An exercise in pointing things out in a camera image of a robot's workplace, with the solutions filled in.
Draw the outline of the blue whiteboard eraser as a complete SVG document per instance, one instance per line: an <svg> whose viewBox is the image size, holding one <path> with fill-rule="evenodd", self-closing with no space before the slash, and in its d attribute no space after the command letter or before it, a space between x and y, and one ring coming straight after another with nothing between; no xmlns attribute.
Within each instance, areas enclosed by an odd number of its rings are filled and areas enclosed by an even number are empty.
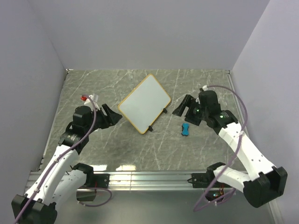
<svg viewBox="0 0 299 224"><path fill-rule="evenodd" d="M183 123L182 124L182 136L188 136L189 135L189 124L188 123Z"/></svg>

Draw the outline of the yellow framed whiteboard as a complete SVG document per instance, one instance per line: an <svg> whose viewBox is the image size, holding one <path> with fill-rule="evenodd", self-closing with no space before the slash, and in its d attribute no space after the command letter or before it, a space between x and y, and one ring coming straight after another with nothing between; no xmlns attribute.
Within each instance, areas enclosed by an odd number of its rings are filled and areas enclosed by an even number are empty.
<svg viewBox="0 0 299 224"><path fill-rule="evenodd" d="M145 134L171 98L154 75L147 75L118 105L118 110L140 133Z"/></svg>

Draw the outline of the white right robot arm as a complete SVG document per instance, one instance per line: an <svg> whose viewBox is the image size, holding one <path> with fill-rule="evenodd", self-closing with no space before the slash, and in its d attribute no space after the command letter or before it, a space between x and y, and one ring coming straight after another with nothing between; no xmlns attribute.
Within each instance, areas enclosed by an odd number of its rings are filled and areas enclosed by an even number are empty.
<svg viewBox="0 0 299 224"><path fill-rule="evenodd" d="M230 164L215 163L207 167L203 174L193 173L188 182L194 188L205 188L204 197L210 202L222 203L226 200L223 188L231 187L242 192L248 203L259 208L283 195L288 177L283 167L276 167L249 139L236 116L229 110L222 110L213 90L201 89L198 97L186 94L173 115L182 116L185 121L196 126L202 121L213 129L234 152L245 167L245 172L230 168Z"/></svg>

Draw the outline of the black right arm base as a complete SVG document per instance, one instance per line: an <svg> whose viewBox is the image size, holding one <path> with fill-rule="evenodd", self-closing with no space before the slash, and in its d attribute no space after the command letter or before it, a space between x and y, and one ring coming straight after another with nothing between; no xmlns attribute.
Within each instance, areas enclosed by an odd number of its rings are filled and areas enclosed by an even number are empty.
<svg viewBox="0 0 299 224"><path fill-rule="evenodd" d="M214 178L214 174L192 173L191 177L187 179L187 182L191 184L193 188L207 188Z"/></svg>

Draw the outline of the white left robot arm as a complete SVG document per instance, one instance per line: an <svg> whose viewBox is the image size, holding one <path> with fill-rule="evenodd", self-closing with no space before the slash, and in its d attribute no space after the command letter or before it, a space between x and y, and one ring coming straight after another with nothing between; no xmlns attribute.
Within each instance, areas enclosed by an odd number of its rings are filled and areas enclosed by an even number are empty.
<svg viewBox="0 0 299 224"><path fill-rule="evenodd" d="M89 134L114 126L121 118L106 104L77 107L44 171L24 195L13 198L14 223L53 224L59 206L77 189L90 189L94 194L108 190L109 175L96 175L92 166L83 163L71 164L88 143Z"/></svg>

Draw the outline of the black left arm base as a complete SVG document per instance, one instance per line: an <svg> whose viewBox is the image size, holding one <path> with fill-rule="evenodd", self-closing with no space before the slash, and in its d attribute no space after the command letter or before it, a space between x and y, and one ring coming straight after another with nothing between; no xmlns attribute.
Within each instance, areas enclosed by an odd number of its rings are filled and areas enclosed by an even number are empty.
<svg viewBox="0 0 299 224"><path fill-rule="evenodd" d="M87 188L104 188L107 189L109 186L109 179L110 174L103 173L103 174L87 174L86 181L83 186L80 188L87 189Z"/></svg>

